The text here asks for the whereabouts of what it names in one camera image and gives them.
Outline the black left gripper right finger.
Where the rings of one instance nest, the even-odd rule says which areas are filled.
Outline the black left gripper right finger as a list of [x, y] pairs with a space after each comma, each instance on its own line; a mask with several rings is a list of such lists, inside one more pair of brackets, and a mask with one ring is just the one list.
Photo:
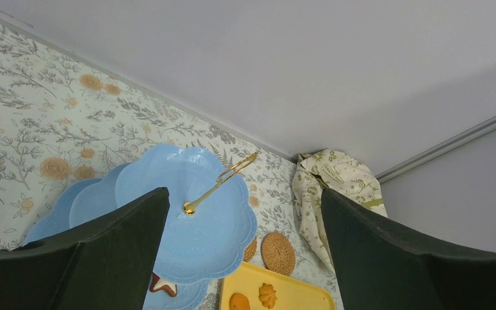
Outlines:
[[322, 218], [345, 309], [496, 309], [496, 253], [423, 234], [326, 189]]

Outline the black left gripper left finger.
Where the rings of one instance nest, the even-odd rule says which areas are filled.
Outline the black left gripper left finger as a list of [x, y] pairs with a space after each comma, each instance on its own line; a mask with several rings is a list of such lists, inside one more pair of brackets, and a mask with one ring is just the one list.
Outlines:
[[75, 228], [0, 250], [0, 309], [141, 309], [169, 207], [160, 187]]

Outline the star shaped cookie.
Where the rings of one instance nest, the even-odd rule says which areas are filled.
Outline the star shaped cookie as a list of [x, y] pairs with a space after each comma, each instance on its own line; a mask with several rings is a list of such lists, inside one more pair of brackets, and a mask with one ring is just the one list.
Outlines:
[[151, 293], [163, 291], [171, 298], [176, 297], [178, 294], [178, 288], [175, 283], [158, 276], [156, 273], [152, 273], [149, 291]]

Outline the yellow serving tray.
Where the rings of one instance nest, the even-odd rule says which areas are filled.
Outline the yellow serving tray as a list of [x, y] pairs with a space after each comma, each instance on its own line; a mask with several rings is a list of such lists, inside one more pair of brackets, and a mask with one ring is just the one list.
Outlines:
[[267, 309], [258, 299], [258, 289], [263, 283], [272, 284], [276, 290], [278, 299], [272, 309], [336, 308], [332, 296], [325, 289], [246, 262], [223, 279], [219, 308], [229, 309], [231, 295], [241, 293], [249, 299], [251, 309]]

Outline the woven rattan coaster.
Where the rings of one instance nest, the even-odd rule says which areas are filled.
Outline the woven rattan coaster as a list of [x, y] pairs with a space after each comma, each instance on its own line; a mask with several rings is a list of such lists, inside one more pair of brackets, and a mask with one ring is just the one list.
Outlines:
[[245, 248], [243, 261], [250, 262], [257, 252], [257, 238], [254, 238], [252, 242]]
[[295, 252], [290, 241], [279, 232], [271, 232], [262, 240], [261, 255], [265, 267], [290, 276], [295, 269]]

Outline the blue three-tier cake stand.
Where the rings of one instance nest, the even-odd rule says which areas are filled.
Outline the blue three-tier cake stand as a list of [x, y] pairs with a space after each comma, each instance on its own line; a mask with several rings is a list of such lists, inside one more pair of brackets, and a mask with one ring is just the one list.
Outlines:
[[239, 268], [257, 230], [240, 171], [251, 154], [225, 168], [210, 151], [162, 143], [103, 178], [78, 181], [58, 198], [52, 212], [26, 236], [34, 242], [110, 213], [157, 187], [169, 192], [170, 209], [153, 273], [175, 283], [176, 297], [147, 289], [145, 309], [196, 309], [211, 280]]

